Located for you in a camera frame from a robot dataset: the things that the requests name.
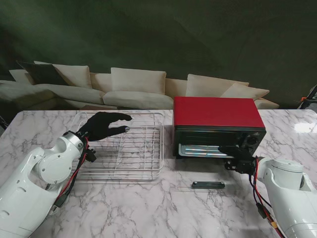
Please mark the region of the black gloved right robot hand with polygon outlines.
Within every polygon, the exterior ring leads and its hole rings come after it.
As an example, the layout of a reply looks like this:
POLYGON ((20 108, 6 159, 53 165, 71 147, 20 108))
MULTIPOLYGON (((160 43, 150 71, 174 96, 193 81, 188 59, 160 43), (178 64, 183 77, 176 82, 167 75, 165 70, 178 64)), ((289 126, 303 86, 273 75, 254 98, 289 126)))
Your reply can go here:
POLYGON ((233 146, 220 146, 219 151, 232 158, 224 159, 224 167, 229 171, 252 175, 255 171, 255 157, 247 150, 233 146))

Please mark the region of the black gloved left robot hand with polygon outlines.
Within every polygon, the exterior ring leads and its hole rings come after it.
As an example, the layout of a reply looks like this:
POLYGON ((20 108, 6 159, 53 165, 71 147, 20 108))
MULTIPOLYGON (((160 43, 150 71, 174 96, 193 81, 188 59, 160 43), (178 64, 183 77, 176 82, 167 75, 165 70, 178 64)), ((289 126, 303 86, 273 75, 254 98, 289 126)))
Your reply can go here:
POLYGON ((131 121, 132 117, 122 113, 98 112, 89 118, 76 133, 81 137, 86 137, 88 141, 99 141, 128 132, 128 126, 109 127, 111 123, 119 120, 131 121))

